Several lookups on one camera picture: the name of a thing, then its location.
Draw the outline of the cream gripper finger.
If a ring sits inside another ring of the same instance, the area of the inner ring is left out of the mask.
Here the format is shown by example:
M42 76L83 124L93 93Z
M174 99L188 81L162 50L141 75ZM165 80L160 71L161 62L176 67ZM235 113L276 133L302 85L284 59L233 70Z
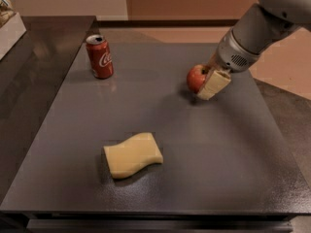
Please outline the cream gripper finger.
M202 100L209 100L222 91L231 82L230 73L225 71L210 71L206 81L197 93L197 97Z
M213 53L207 62L207 68L213 70L216 67L216 55Z

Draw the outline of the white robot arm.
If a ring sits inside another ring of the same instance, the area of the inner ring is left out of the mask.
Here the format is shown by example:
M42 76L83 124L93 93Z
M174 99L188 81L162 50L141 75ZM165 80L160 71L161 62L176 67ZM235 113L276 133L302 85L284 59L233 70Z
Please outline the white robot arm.
M196 96L209 100L248 70L272 44L311 26L311 0L258 0L228 30L207 64L207 77Z

